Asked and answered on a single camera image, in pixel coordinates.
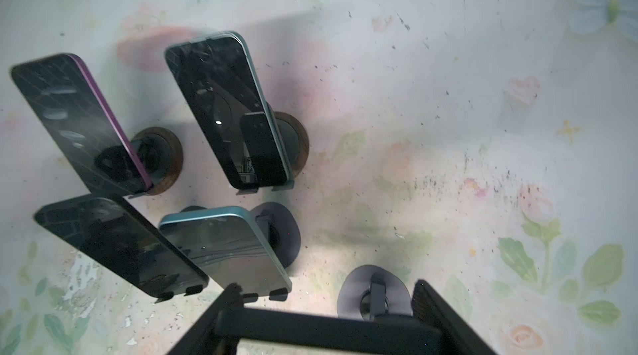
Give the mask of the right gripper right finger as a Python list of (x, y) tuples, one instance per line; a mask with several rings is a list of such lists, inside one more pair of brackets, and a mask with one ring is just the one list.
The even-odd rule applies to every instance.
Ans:
[(440, 330), (442, 354), (496, 354), (425, 280), (416, 282), (411, 308), (420, 322)]

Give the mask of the black phone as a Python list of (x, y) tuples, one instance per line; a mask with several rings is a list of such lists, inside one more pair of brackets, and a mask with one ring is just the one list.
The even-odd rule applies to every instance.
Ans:
[(272, 310), (224, 310), (214, 333), (223, 338), (353, 353), (442, 353), (440, 331), (418, 323), (365, 322)]
[(89, 194), (40, 208), (38, 225), (155, 298), (209, 277), (122, 197)]

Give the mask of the dark grey stand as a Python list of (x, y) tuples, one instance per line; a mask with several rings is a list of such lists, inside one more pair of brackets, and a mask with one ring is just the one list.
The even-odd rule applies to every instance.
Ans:
[(184, 295), (184, 296), (197, 295), (201, 293), (204, 288), (205, 288), (205, 285), (192, 285), (192, 286), (186, 287), (184, 290), (179, 292), (167, 291), (159, 295), (159, 297), (156, 300), (156, 304), (160, 304), (160, 303), (172, 300), (174, 297), (179, 295)]

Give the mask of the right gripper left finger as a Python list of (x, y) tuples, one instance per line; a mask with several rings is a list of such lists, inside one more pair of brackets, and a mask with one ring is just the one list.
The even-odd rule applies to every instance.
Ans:
[(239, 340), (224, 338), (215, 333), (219, 315), (224, 310), (242, 309), (244, 298), (242, 288), (237, 284), (229, 285), (212, 305), (204, 311), (195, 324), (169, 350), (168, 354), (232, 354), (237, 353)]

